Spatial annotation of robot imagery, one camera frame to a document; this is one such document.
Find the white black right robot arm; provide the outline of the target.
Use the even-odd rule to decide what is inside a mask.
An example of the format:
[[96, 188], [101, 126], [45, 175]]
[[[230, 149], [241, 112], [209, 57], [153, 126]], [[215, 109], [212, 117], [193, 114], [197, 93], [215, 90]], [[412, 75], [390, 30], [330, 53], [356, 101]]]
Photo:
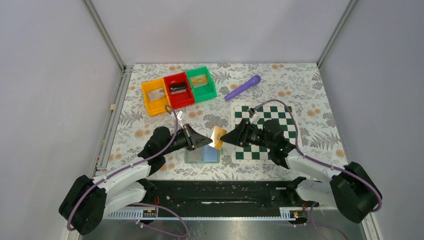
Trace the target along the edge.
[[357, 224], [382, 207], [382, 194], [360, 164], [337, 166], [303, 153], [297, 144], [284, 137], [275, 120], [267, 120], [260, 129], [243, 119], [220, 140], [242, 148], [250, 145], [266, 148], [268, 157], [277, 166], [312, 177], [312, 180], [297, 178], [295, 187], [287, 191], [287, 201], [293, 206], [307, 201], [334, 207]]

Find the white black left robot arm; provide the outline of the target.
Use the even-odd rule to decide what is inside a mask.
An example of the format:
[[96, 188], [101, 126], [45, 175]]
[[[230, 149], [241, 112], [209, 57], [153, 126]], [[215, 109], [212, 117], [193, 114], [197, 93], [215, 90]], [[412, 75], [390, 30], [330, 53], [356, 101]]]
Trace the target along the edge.
[[86, 235], [114, 211], [135, 203], [148, 206], [154, 202], [155, 186], [147, 177], [165, 164], [165, 155], [183, 148], [192, 151], [212, 142], [189, 124], [174, 133], [165, 126], [157, 127], [137, 155], [139, 161], [97, 177], [78, 177], [58, 212], [67, 220], [68, 230]]

